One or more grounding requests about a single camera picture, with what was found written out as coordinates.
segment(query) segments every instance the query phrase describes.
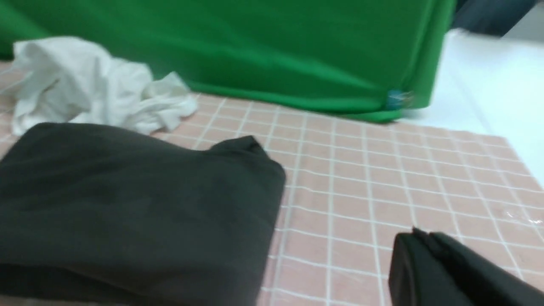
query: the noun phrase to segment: dark gray cloth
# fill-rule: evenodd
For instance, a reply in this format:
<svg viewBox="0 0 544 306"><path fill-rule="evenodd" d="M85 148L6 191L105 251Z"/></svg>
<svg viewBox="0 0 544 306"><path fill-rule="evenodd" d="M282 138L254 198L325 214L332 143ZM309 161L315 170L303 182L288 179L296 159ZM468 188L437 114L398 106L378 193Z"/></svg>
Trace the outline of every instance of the dark gray cloth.
<svg viewBox="0 0 544 306"><path fill-rule="evenodd" d="M453 28L504 36L536 4L536 0L459 0Z"/></svg>
<svg viewBox="0 0 544 306"><path fill-rule="evenodd" d="M253 306L284 184L252 137L40 124L0 162L0 294Z"/></svg>
<svg viewBox="0 0 544 306"><path fill-rule="evenodd" d="M441 232L395 237L393 306L542 306L544 293Z"/></svg>

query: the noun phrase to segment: black object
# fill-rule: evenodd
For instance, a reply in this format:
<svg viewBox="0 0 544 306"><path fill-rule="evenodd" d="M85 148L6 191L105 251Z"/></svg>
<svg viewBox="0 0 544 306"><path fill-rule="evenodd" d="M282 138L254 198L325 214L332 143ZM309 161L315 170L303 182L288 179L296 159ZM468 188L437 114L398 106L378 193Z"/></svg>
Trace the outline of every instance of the black object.
<svg viewBox="0 0 544 306"><path fill-rule="evenodd" d="M254 305L284 184L252 137L193 151L40 124L0 162L0 294Z"/></svg>
<svg viewBox="0 0 544 306"><path fill-rule="evenodd" d="M417 228L395 237L389 274L394 306L537 306L544 293L455 239Z"/></svg>
<svg viewBox="0 0 544 306"><path fill-rule="evenodd" d="M536 0L458 0L453 28L504 36L536 4Z"/></svg>

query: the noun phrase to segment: green cloth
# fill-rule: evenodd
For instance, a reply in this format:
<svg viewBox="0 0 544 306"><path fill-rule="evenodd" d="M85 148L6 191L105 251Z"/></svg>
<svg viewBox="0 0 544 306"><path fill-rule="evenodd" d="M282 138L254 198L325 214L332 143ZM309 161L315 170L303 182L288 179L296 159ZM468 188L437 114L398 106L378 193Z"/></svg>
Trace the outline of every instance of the green cloth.
<svg viewBox="0 0 544 306"><path fill-rule="evenodd" d="M455 0L0 0L0 56L73 35L194 91L385 122L429 104Z"/></svg>

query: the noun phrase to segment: grid pattern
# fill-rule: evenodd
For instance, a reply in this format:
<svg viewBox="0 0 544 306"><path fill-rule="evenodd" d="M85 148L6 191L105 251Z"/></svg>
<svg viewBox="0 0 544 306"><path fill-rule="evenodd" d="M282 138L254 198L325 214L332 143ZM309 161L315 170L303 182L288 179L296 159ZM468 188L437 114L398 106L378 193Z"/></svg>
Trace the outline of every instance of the grid pattern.
<svg viewBox="0 0 544 306"><path fill-rule="evenodd" d="M393 239L412 225L544 290L544 193L505 139L198 100L195 115L153 136L204 150L253 135L288 175L258 305L390 305ZM12 108L0 96L0 156L16 141Z"/></svg>

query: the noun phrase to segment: crumpled white fabric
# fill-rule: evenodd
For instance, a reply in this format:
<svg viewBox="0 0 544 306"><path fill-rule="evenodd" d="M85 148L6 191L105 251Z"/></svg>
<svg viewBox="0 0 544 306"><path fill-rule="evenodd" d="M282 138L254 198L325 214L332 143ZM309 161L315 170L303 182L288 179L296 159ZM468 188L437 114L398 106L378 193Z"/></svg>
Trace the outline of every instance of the crumpled white fabric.
<svg viewBox="0 0 544 306"><path fill-rule="evenodd" d="M15 94L13 134L38 123L94 123L149 134L171 131L197 109L180 77L153 81L146 64L112 57L76 37L16 42L14 68L28 71Z"/></svg>

